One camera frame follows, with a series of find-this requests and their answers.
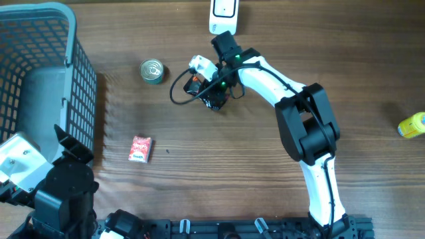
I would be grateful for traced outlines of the yellow drink bottle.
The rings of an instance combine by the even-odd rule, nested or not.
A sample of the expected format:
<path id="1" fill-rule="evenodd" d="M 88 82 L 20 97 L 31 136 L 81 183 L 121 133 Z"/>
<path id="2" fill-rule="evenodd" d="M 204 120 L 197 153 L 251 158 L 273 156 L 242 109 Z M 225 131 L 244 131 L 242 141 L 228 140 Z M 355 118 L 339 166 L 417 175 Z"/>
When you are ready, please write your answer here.
<path id="1" fill-rule="evenodd" d="M 398 132 L 407 139 L 424 134 L 424 112 L 418 112 L 401 121 L 398 125 Z"/>

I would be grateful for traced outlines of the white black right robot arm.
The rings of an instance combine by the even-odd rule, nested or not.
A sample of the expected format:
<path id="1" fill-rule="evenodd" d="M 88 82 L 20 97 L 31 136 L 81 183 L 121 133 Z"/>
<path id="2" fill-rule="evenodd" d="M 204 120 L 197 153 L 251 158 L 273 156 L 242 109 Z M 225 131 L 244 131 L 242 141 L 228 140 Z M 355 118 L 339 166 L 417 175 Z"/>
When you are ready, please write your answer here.
<path id="1" fill-rule="evenodd" d="M 359 238 L 357 222 L 339 196 L 335 153 L 340 129 L 324 88 L 289 79 L 257 50 L 243 50 L 229 32 L 211 43 L 217 63 L 200 55 L 189 63 L 191 73 L 204 78 L 197 98 L 219 110 L 236 85 L 255 91 L 273 106 L 282 145 L 301 167 L 309 211 L 305 218 L 283 219 L 281 238 Z"/>

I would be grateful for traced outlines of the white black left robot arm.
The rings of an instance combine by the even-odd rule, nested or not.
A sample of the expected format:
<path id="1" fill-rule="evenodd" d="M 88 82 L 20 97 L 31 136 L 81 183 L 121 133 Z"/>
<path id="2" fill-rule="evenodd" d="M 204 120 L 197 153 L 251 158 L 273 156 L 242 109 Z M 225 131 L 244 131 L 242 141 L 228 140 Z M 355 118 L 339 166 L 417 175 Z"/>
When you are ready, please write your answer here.
<path id="1" fill-rule="evenodd" d="M 1 202 L 32 208 L 10 238 L 150 238 L 143 220 L 123 210 L 99 224 L 99 184 L 87 165 L 94 156 L 60 126 L 54 130 L 64 150 L 53 163 L 23 132 L 1 144 Z"/>

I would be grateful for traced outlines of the black red snack packet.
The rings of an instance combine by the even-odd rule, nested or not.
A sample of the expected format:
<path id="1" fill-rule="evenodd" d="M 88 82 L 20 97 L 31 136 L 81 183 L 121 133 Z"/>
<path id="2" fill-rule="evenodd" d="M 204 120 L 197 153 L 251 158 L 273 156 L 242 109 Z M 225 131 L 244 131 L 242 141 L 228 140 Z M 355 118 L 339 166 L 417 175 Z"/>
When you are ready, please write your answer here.
<path id="1" fill-rule="evenodd" d="M 192 75 L 187 81 L 187 83 L 183 86 L 183 90 L 187 94 L 192 96 L 197 96 L 204 89 L 205 89 L 205 86 L 203 84 L 203 81 L 195 75 Z"/>

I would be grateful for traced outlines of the red small carton box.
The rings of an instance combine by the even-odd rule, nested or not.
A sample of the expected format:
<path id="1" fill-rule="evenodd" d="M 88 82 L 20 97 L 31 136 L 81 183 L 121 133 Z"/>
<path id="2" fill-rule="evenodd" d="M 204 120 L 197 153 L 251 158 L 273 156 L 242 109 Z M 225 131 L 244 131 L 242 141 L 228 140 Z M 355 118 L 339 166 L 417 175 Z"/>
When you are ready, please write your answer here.
<path id="1" fill-rule="evenodd" d="M 150 137 L 135 136 L 131 145 L 128 160 L 148 163 L 153 140 Z"/>

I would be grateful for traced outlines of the green tin can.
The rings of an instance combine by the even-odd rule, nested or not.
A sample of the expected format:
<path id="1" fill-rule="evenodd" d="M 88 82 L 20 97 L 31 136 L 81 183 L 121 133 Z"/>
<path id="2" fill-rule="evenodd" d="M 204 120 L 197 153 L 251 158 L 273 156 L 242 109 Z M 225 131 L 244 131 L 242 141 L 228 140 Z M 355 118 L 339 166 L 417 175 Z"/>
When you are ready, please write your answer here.
<path id="1" fill-rule="evenodd" d="M 144 82 L 160 84 L 163 81 L 164 67 L 158 59 L 150 58 L 140 64 L 139 73 Z"/>

